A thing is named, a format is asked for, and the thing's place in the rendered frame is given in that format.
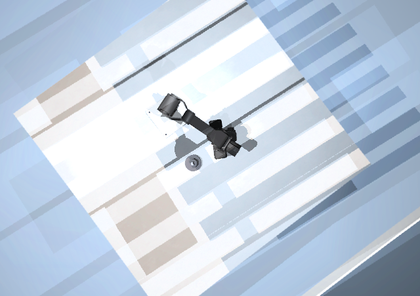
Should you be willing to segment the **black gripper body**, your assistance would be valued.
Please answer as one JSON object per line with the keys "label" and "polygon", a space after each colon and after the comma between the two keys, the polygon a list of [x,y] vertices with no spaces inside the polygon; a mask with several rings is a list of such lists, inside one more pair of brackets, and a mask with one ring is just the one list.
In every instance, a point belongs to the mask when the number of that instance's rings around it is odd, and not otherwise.
{"label": "black gripper body", "polygon": [[[219,127],[222,127],[222,120],[221,119],[216,119],[216,120],[212,120],[209,121],[209,125],[211,127],[216,127],[219,129]],[[213,152],[214,153],[214,157],[215,159],[222,159],[222,158],[227,158],[227,153],[226,151],[221,151],[218,148],[216,148],[217,151]]]}

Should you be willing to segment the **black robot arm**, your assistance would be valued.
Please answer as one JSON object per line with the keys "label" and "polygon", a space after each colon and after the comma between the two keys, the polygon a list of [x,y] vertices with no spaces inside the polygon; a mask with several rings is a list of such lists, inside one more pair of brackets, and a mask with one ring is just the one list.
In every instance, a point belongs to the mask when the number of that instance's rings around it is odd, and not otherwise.
{"label": "black robot arm", "polygon": [[[185,108],[187,109],[181,118],[172,117],[179,107],[180,101],[183,102]],[[173,93],[167,94],[161,104],[159,105],[158,111],[160,111],[165,116],[169,117],[172,120],[183,121],[186,124],[190,124],[203,134],[207,136],[207,139],[212,142],[211,144],[218,148],[221,151],[226,151],[234,157],[240,151],[242,147],[237,141],[236,130],[234,127],[229,127],[227,130],[218,129],[216,127],[211,127],[206,124],[199,117],[195,116],[195,113],[188,109],[186,103],[183,99],[174,95]]]}

